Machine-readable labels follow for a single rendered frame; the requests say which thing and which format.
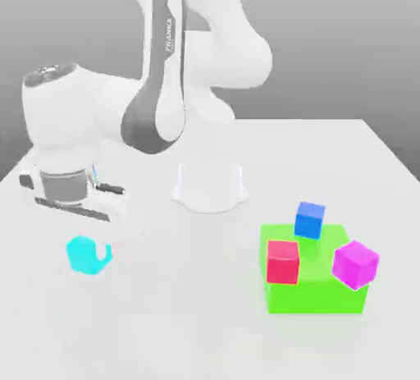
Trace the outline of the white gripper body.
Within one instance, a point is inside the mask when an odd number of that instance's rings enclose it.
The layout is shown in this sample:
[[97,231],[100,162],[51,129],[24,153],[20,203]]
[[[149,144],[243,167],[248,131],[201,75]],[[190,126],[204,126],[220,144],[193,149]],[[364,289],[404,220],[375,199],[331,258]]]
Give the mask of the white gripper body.
[[73,204],[60,204],[40,196],[32,199],[44,219],[71,236],[120,243],[130,239],[130,219],[125,195],[93,195]]

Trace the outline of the small red cube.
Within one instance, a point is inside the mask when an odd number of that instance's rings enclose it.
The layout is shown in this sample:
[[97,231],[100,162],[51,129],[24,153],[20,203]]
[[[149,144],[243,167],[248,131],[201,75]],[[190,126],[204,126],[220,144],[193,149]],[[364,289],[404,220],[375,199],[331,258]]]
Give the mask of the small red cube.
[[268,241],[266,281],[269,284],[296,285],[299,279],[299,266],[300,254],[297,242]]

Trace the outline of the small blue cube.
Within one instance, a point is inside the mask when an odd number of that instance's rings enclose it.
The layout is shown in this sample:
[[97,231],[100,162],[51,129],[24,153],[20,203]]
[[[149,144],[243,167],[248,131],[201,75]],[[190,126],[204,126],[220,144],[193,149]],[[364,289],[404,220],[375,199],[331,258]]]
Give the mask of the small blue cube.
[[325,206],[309,202],[300,202],[294,222],[294,234],[313,240],[319,240]]

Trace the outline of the small magenta cube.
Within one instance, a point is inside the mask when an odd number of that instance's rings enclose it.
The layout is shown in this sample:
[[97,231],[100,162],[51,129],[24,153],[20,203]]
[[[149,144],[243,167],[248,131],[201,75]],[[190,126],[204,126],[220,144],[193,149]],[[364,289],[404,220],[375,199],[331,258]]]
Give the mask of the small magenta cube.
[[375,279],[380,255],[352,240],[335,250],[331,274],[353,291]]

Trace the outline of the large green box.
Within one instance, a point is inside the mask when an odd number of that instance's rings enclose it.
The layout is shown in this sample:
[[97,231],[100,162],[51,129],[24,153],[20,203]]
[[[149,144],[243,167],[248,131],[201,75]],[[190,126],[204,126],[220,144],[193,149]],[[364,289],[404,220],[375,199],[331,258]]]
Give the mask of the large green box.
[[[298,283],[270,284],[267,280],[267,242],[292,241],[299,246]],[[368,286],[354,291],[331,273],[335,250],[349,242],[345,228],[325,224],[319,240],[294,235],[292,224],[260,227],[259,264],[267,311],[270,314],[360,314]]]

